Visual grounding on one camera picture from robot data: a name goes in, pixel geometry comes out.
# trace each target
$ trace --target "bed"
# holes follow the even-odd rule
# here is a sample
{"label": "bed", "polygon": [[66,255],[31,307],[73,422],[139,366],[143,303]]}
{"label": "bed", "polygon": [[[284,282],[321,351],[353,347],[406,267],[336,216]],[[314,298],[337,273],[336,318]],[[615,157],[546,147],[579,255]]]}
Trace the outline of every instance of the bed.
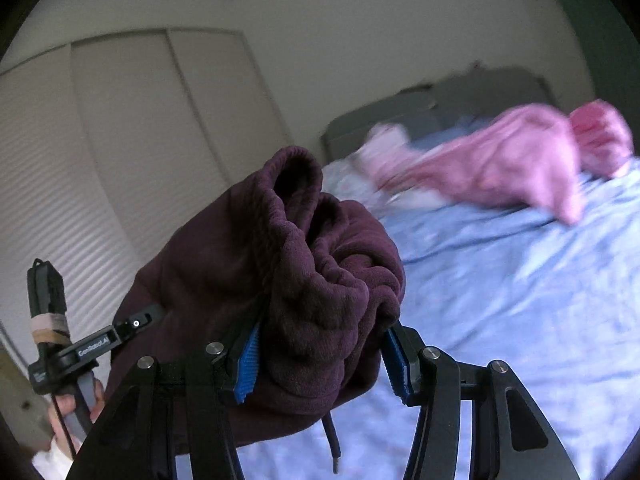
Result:
{"label": "bed", "polygon": [[[356,150],[380,121],[402,123],[418,139],[460,126],[460,118],[470,124],[469,117],[493,117],[530,102],[554,101],[528,71],[472,70],[341,116],[322,141],[335,161]],[[332,167],[325,168],[324,189],[353,198],[351,187],[340,187],[340,174],[329,174]],[[458,204],[375,214],[406,271],[402,323],[458,361],[507,361],[580,478],[623,478],[638,455],[640,427],[640,162],[608,182],[584,174],[581,186],[588,204],[571,228],[532,208]],[[466,404],[457,479],[468,478]],[[342,447],[340,478],[402,478],[418,411],[394,396],[384,370],[370,392],[332,413]],[[239,456],[253,480],[334,478],[321,424],[239,449]]]}

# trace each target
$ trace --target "gray headboard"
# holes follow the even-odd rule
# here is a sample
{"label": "gray headboard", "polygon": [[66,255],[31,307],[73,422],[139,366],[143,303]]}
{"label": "gray headboard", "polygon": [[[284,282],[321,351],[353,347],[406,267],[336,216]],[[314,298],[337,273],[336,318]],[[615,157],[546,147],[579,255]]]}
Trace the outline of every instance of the gray headboard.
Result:
{"label": "gray headboard", "polygon": [[419,113],[420,134],[455,126],[460,117],[495,117],[507,108],[555,100],[546,82],[522,67],[473,68],[436,82],[427,90],[406,92],[365,105],[329,123],[322,143],[329,161],[344,158],[364,142],[379,122]]}

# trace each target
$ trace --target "human hand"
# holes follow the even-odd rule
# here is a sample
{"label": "human hand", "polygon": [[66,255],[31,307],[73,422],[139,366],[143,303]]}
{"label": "human hand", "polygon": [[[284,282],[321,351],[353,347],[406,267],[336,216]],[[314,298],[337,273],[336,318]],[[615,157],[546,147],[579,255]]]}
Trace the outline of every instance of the human hand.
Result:
{"label": "human hand", "polygon": [[[99,380],[94,381],[94,393],[95,406],[90,412],[92,422],[95,422],[95,420],[98,418],[98,415],[100,415],[100,413],[104,409],[104,386],[102,386],[102,383]],[[73,395],[56,396],[56,400],[58,402],[60,415],[62,415],[62,417],[67,416],[76,408],[76,400],[74,399]],[[56,413],[56,409],[53,403],[49,406],[49,422],[51,423],[51,427],[53,428],[56,445],[58,446],[60,451],[71,458],[71,450],[69,449],[69,444],[66,441],[65,432],[62,429],[62,423],[58,418],[58,414]],[[71,440],[74,443],[74,447],[76,448],[76,452],[78,452],[78,450],[80,449],[80,442],[72,434],[70,434],[70,436]]]}

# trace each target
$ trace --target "maroon hoodie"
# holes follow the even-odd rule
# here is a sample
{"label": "maroon hoodie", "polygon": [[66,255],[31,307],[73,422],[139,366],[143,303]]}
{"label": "maroon hoodie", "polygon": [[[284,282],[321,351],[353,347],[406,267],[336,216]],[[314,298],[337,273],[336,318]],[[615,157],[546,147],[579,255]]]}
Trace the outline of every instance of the maroon hoodie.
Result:
{"label": "maroon hoodie", "polygon": [[[369,390],[404,272],[382,225],[321,186],[316,160],[290,146],[178,229],[116,313],[167,311],[114,352],[107,398],[141,356],[170,362],[202,349],[265,295],[257,383],[230,410],[238,446],[304,430]],[[180,440],[184,422],[175,432]]]}

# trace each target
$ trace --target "tape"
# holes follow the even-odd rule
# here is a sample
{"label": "tape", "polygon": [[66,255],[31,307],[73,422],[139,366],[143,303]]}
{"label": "tape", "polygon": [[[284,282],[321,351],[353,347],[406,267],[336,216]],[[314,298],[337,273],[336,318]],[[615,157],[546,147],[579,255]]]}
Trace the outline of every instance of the tape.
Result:
{"label": "tape", "polygon": [[64,314],[54,314],[47,312],[46,314],[38,314],[31,318],[31,331],[36,330],[55,330],[69,335],[69,326],[66,324],[66,316]]}
{"label": "tape", "polygon": [[52,343],[55,345],[69,346],[71,345],[71,339],[68,336],[51,330],[50,328],[41,328],[33,330],[31,332],[33,340],[38,343]]}

